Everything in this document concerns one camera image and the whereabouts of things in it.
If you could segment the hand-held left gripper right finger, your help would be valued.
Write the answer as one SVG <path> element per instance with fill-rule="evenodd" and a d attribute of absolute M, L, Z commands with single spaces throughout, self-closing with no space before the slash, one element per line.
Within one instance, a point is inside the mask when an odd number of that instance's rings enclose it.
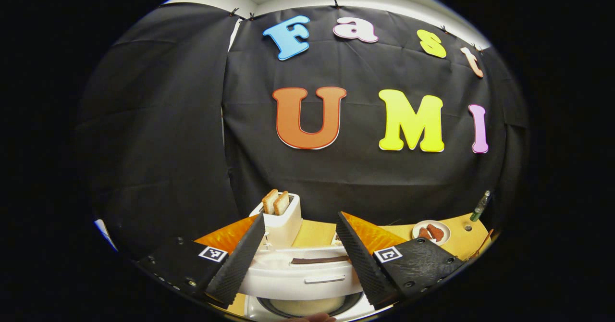
<path fill-rule="evenodd" d="M 375 309 L 416 301 L 466 265 L 424 237 L 406 241 L 345 212 L 338 213 L 336 232 Z"/>

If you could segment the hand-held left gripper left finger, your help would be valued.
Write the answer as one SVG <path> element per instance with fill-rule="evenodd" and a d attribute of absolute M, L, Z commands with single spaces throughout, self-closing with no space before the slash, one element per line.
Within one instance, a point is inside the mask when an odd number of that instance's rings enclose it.
<path fill-rule="evenodd" d="M 264 232 L 264 215 L 257 214 L 195 241 L 173 237 L 137 263 L 184 296 L 228 308 Z"/>

